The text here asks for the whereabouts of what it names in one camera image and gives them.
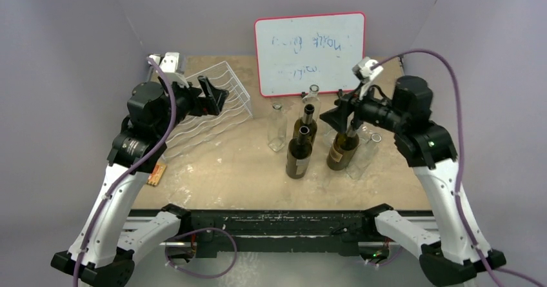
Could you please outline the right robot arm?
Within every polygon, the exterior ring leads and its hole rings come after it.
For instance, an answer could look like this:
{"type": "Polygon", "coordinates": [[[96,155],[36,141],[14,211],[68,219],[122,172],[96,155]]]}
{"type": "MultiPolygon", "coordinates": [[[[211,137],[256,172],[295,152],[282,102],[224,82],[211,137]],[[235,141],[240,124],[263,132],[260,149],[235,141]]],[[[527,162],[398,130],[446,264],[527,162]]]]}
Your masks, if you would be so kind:
{"type": "Polygon", "coordinates": [[[482,235],[459,183],[459,162],[449,132],[431,116],[433,92],[427,82],[403,76],[395,82],[391,99],[355,92],[335,101],[320,119],[338,132],[363,123],[394,134],[398,152],[420,181],[432,208],[437,233],[426,231],[393,208],[382,204],[366,211],[364,235],[385,236],[415,256],[434,286],[475,286],[479,273],[506,264],[502,252],[482,235]]]}

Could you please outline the clear square glass bottle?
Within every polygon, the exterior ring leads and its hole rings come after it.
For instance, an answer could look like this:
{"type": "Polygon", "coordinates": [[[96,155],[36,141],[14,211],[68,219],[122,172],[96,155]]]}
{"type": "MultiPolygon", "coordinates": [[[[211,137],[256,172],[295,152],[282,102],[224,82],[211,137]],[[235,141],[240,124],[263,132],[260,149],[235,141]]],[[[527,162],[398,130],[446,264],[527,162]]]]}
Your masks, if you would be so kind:
{"type": "Polygon", "coordinates": [[[281,103],[273,103],[272,111],[268,116],[268,147],[274,151],[281,151],[286,142],[287,117],[281,103]]]}

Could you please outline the dark bottle brown label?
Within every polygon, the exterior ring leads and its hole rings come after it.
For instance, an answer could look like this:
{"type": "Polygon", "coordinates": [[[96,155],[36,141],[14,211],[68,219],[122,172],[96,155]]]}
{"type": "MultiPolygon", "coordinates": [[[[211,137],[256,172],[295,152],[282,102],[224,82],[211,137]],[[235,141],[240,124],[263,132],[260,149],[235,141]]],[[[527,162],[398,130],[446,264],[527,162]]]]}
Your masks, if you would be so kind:
{"type": "Polygon", "coordinates": [[[302,126],[305,126],[309,129],[308,139],[311,144],[314,144],[315,137],[317,135],[318,125],[316,120],[313,118],[315,113],[315,106],[313,104],[306,104],[303,108],[303,114],[298,118],[293,127],[292,138],[296,138],[299,134],[299,129],[302,126]]]}

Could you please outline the dark bottle white label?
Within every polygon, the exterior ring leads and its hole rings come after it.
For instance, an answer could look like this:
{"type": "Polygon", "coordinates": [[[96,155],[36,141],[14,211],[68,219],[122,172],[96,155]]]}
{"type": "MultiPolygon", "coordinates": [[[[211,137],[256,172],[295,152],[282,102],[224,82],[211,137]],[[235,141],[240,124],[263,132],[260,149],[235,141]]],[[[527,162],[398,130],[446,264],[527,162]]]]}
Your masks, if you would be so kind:
{"type": "Polygon", "coordinates": [[[297,136],[288,144],[286,174],[292,179],[304,177],[308,169],[312,154],[312,143],[309,135],[309,127],[301,126],[298,129],[297,136]]]}

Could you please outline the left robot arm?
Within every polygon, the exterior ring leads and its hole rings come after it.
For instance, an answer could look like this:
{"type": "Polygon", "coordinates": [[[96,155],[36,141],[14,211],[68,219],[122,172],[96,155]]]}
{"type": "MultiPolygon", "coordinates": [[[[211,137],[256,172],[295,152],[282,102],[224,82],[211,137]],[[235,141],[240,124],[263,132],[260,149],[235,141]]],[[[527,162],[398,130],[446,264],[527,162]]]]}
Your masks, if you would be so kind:
{"type": "Polygon", "coordinates": [[[69,249],[57,252],[51,266],[74,283],[124,286],[136,264],[161,242],[185,241],[197,232],[191,213],[169,204],[128,235],[123,228],[134,201],[166,150],[173,128],[188,116],[219,115],[229,96],[205,76],[199,86],[162,79],[137,85],[128,115],[114,139],[101,190],[83,229],[69,249]]]}

